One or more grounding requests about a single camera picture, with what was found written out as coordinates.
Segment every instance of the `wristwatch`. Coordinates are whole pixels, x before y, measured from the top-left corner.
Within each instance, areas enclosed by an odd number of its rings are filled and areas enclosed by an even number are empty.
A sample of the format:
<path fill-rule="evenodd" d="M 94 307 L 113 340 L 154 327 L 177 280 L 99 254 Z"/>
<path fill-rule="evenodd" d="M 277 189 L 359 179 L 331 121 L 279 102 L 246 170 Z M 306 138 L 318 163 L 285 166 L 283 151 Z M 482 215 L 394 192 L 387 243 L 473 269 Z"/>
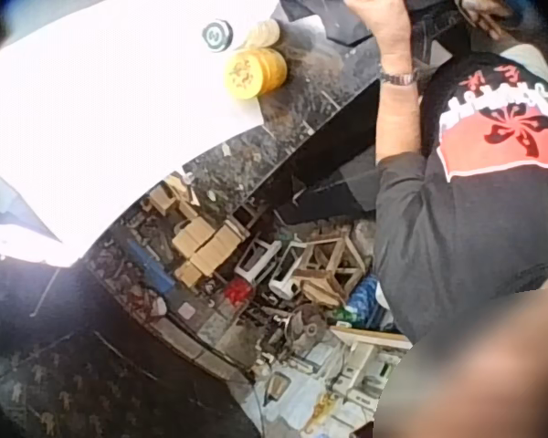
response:
<path fill-rule="evenodd" d="M 387 82 L 388 84 L 405 87 L 406 85 L 411 85 L 418 81 L 418 69 L 415 68 L 412 73 L 405 75 L 390 75 L 385 73 L 384 68 L 380 66 L 380 81 L 382 81 L 382 83 Z"/>

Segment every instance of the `black cloth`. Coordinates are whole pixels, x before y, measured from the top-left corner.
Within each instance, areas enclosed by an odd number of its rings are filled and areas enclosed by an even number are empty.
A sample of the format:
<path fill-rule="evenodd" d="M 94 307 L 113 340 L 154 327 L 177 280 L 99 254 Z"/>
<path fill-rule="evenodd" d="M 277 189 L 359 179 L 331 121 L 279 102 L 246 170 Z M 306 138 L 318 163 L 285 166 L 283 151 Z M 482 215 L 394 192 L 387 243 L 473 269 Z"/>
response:
<path fill-rule="evenodd" d="M 452 61 L 436 74 L 424 97 L 427 158 L 403 153 L 378 165 L 375 267 L 398 327 L 413 342 L 459 312 L 495 297 L 539 288 L 548 277 L 548 168 L 536 162 L 548 152 L 548 145 L 536 143 L 548 138 L 543 137 L 548 135 L 548 118 L 536 112 L 537 107 L 515 102 L 478 111 L 450 130 L 463 129 L 462 123 L 480 123 L 475 126 L 484 129 L 486 141 L 479 147 L 490 148 L 485 155 L 509 148 L 509 154 L 522 154 L 533 164 L 508 159 L 507 170 L 476 168 L 470 176 L 451 177 L 450 162 L 445 165 L 437 152 L 438 146 L 440 152 L 453 148 L 457 155 L 459 148 L 478 147 L 447 145 L 446 136 L 441 141 L 439 115 L 448 109 L 450 99 L 464 101 L 471 84 L 463 79 L 479 72 L 495 90 L 515 73 L 508 66 L 517 68 L 520 82 L 530 89 L 543 84 L 548 90 L 543 80 L 501 57 L 478 54 Z M 475 95 L 481 90 L 477 87 Z M 456 163 L 465 165 L 463 160 Z"/>

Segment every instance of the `yellow lid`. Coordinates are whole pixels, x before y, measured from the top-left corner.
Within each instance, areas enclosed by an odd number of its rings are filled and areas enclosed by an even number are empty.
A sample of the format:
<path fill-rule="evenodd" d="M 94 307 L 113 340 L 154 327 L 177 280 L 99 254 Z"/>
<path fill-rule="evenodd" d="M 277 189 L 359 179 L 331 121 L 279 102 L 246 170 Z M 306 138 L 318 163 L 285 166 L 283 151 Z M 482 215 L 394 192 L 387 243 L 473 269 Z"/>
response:
<path fill-rule="evenodd" d="M 264 81 L 262 64 L 251 51 L 237 52 L 227 61 L 226 87 L 235 98 L 255 98 Z"/>

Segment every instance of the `white paper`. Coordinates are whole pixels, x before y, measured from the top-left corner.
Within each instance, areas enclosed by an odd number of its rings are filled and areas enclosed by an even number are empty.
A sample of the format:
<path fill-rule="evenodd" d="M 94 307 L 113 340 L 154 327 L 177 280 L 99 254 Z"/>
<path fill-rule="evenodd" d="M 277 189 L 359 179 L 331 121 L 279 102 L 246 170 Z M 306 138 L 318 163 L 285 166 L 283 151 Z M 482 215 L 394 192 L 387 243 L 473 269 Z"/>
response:
<path fill-rule="evenodd" d="M 165 175 L 263 122 L 201 31 L 225 19 L 243 40 L 276 3 L 106 0 L 4 48 L 0 175 L 82 256 Z"/>

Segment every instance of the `black fabric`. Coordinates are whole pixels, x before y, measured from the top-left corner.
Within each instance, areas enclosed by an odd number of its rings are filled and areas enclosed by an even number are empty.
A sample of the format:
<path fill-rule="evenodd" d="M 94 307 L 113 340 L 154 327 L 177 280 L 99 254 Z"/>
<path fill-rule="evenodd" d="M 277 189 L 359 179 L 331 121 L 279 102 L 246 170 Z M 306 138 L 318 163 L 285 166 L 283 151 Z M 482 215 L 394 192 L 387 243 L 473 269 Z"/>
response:
<path fill-rule="evenodd" d="M 459 312 L 538 288 L 548 277 L 548 169 L 523 165 L 448 182 L 434 152 L 439 115 L 466 91 L 459 82 L 500 64 L 519 66 L 486 54 L 445 65 L 422 106 L 428 158 L 405 153 L 378 165 L 376 269 L 396 323 L 413 342 Z M 519 68 L 528 82 L 543 82 Z"/>

